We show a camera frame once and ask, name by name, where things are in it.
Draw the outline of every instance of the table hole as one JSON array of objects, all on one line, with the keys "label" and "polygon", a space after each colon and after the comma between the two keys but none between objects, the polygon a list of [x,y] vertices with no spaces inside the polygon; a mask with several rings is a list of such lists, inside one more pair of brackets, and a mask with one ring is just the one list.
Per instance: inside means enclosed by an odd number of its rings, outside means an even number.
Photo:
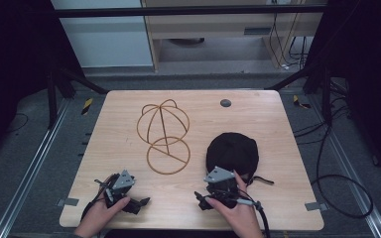
[{"label": "table hole", "polygon": [[229,107],[231,106],[231,101],[228,100],[228,99],[222,99],[219,104],[222,106],[222,107]]}]

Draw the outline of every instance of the wall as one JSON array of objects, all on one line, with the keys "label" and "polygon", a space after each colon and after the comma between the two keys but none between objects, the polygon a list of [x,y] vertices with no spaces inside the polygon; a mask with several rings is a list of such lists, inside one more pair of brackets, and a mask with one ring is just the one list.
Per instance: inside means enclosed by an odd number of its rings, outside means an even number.
[{"label": "wall", "polygon": [[[52,0],[56,9],[141,7],[139,0]],[[61,19],[83,68],[152,66],[143,17]]]}]

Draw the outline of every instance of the black hat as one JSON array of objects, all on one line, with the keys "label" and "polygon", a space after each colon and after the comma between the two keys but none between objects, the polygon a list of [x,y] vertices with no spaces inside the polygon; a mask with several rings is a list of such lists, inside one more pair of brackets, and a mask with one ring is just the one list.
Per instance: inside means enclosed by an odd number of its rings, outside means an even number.
[{"label": "black hat", "polygon": [[215,167],[237,171],[248,183],[258,168],[259,155],[256,141],[239,133],[228,132],[217,136],[206,151],[206,169]]}]

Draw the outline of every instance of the human hand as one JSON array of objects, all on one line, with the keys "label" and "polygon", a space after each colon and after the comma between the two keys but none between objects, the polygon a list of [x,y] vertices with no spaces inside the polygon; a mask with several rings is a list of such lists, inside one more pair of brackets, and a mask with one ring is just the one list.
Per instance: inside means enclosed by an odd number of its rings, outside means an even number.
[{"label": "human hand", "polygon": [[130,199],[131,198],[129,196],[123,197],[113,206],[107,208],[104,195],[102,193],[99,195],[94,205],[89,208],[73,234],[83,238],[89,238],[97,234],[107,225],[107,223],[109,223],[113,216],[115,216],[128,204]]},{"label": "human hand", "polygon": [[[237,172],[234,172],[234,174],[236,175],[236,181],[239,189],[243,191],[241,192],[241,195],[246,195],[244,194],[247,192],[246,183],[242,180],[240,175],[237,174]],[[234,208],[230,209],[214,198],[206,197],[205,199],[209,205],[224,216],[225,220],[228,224],[230,224],[233,231],[240,238],[263,237],[253,205],[237,203]]]}]

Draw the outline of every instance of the wooden table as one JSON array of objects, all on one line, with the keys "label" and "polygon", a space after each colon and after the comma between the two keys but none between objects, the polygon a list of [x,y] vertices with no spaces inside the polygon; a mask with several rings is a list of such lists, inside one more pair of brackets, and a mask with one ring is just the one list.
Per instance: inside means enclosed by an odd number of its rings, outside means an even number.
[{"label": "wooden table", "polygon": [[[189,130],[183,141],[190,148],[190,161],[180,172],[161,175],[147,162],[150,145],[138,135],[148,128],[150,114],[143,115],[147,104],[160,105],[173,99],[189,117]],[[222,107],[228,99],[231,106]],[[179,109],[172,111],[187,125]],[[184,126],[176,117],[164,112],[168,136],[180,136]],[[160,116],[154,118],[150,142],[163,135]],[[98,184],[114,173],[128,170],[135,185],[128,195],[137,200],[151,197],[138,215],[119,213],[108,228],[210,229],[229,230],[226,221],[215,211],[202,211],[193,195],[206,195],[205,155],[209,143],[223,132],[238,132],[258,144],[260,163],[255,175],[275,182],[267,185],[255,181],[248,193],[260,200],[272,230],[320,230],[323,220],[318,210],[307,211],[305,203],[315,202],[292,129],[280,95],[268,90],[158,90],[111,91],[104,102],[69,197],[79,199],[77,206],[65,206],[60,223],[74,227],[80,214],[95,197]],[[187,147],[179,142],[170,153],[185,158]],[[174,171],[181,162],[150,151],[154,167]],[[258,217],[261,227],[262,219]]]}]

